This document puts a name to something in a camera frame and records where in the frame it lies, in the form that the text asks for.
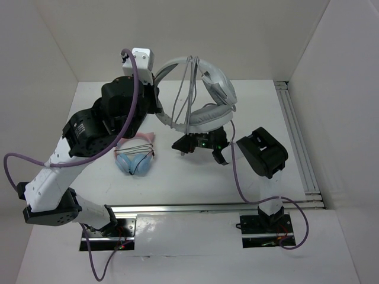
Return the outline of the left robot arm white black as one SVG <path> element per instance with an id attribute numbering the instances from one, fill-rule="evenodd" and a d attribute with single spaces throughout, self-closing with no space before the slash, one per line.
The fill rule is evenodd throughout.
<path id="1" fill-rule="evenodd" d="M 157 113 L 155 84 L 139 80 L 138 87 L 134 112 L 134 77 L 121 76 L 102 86 L 101 97 L 90 108 L 71 116 L 48 165 L 32 181 L 17 185 L 27 203 L 27 224 L 57 227 L 78 222 L 104 236 L 116 231 L 118 221 L 109 205 L 86 200 L 70 186 L 97 154 L 112 150 L 121 138 L 136 136 L 146 115 Z"/>

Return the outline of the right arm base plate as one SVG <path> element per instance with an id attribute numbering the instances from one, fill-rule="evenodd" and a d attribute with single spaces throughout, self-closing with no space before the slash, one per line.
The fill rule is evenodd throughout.
<path id="1" fill-rule="evenodd" d="M 260 223 L 258 215 L 241 215 L 235 227 L 241 232 L 244 249 L 278 247 L 280 241 L 285 247 L 296 245 L 289 214 L 285 214 L 276 224 L 268 228 Z"/>

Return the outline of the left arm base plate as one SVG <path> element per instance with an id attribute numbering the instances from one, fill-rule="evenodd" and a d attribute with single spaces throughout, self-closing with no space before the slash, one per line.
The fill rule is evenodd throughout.
<path id="1" fill-rule="evenodd" d="M 85 226 L 91 251 L 132 251 L 135 248 L 137 215 L 123 214 L 117 217 L 117 225 L 103 235 Z"/>

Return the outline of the grey white headphones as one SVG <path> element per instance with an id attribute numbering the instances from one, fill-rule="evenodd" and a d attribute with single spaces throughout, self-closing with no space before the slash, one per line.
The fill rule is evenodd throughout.
<path id="1" fill-rule="evenodd" d="M 156 114 L 156 117 L 165 125 L 184 134 L 207 133 L 216 130 L 233 118 L 236 111 L 237 96 L 233 84 L 224 72 L 215 65 L 198 57 L 177 57 L 166 62 L 155 76 L 155 84 L 158 85 L 179 64 L 192 63 L 190 88 L 187 96 L 188 106 L 185 122 L 178 124 L 173 117 L 167 115 L 164 110 Z M 214 104 L 206 105 L 196 111 L 192 110 L 192 101 L 195 92 L 195 78 L 197 71 L 201 73 L 201 80 L 214 100 Z"/>

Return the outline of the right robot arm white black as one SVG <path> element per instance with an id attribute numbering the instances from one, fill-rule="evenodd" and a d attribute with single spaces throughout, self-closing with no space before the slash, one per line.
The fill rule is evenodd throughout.
<path id="1" fill-rule="evenodd" d="M 258 224 L 265 232 L 278 227 L 284 216 L 284 206 L 278 197 L 278 184 L 281 172 L 288 160 L 286 148 L 264 127 L 259 127 L 248 136 L 236 142 L 229 141 L 223 127 L 207 133 L 185 134 L 172 144 L 174 150 L 182 154 L 193 153 L 195 149 L 212 150 L 218 164 L 236 165 L 236 160 L 243 157 L 255 175 L 259 176 Z"/>

